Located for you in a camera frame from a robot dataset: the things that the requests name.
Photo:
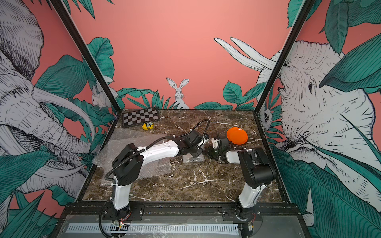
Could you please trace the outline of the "orange dinner plate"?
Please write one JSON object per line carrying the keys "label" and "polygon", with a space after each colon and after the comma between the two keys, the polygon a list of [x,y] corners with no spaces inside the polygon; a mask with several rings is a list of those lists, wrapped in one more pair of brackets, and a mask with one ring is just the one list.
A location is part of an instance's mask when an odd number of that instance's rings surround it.
{"label": "orange dinner plate", "polygon": [[228,129],[226,136],[235,145],[243,145],[248,141],[248,134],[241,128]]}

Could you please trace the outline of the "pink bubble bundle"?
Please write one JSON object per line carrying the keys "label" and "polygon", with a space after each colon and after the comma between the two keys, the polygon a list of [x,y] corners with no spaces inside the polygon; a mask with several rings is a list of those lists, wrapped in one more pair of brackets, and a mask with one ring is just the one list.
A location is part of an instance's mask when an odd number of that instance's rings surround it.
{"label": "pink bubble bundle", "polygon": [[[165,134],[146,134],[134,142],[135,146],[146,146],[154,140],[164,137]],[[120,154],[123,149],[101,149],[98,155],[93,159],[93,163],[104,169],[102,177],[112,169],[112,162]],[[171,173],[170,159],[165,158],[159,161],[151,162],[143,165],[138,179],[151,178],[154,176],[165,175]]]}

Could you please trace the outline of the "bubble plate bundle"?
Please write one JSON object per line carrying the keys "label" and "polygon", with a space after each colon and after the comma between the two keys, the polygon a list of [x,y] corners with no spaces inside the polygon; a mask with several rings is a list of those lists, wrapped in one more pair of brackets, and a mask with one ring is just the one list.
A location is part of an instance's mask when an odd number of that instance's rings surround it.
{"label": "bubble plate bundle", "polygon": [[203,153],[200,153],[197,157],[193,157],[193,155],[189,153],[182,155],[182,160],[184,163],[203,162],[205,160],[205,156]]}

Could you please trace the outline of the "clear bubble wrap sheet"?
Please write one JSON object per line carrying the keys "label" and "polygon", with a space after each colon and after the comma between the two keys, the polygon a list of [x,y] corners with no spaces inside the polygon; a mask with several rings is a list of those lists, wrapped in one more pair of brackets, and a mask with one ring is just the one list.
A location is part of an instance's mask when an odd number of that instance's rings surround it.
{"label": "clear bubble wrap sheet", "polygon": [[123,149],[127,144],[134,143],[141,137],[146,136],[145,132],[130,129],[116,128],[110,138],[104,143],[104,149]]}

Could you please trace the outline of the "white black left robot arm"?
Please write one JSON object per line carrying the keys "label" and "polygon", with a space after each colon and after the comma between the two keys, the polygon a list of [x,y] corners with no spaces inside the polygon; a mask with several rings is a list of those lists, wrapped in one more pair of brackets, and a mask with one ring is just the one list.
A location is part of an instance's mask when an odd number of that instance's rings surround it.
{"label": "white black left robot arm", "polygon": [[112,162],[112,170],[105,178],[112,178],[112,203],[119,211],[129,206],[132,183],[139,177],[141,168],[149,163],[181,155],[190,154],[194,158],[203,152],[203,146],[210,139],[208,134],[191,131],[182,136],[162,137],[152,144],[137,147],[128,144]]}

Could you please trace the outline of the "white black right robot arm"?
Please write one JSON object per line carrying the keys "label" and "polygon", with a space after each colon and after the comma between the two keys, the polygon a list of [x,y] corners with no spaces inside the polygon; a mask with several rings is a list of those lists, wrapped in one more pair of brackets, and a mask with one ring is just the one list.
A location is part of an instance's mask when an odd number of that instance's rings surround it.
{"label": "white black right robot arm", "polygon": [[209,158],[241,166],[245,185],[238,200],[242,208],[254,207],[262,191],[277,177],[265,151],[261,147],[233,147],[227,138],[213,138],[211,143],[206,151]]}

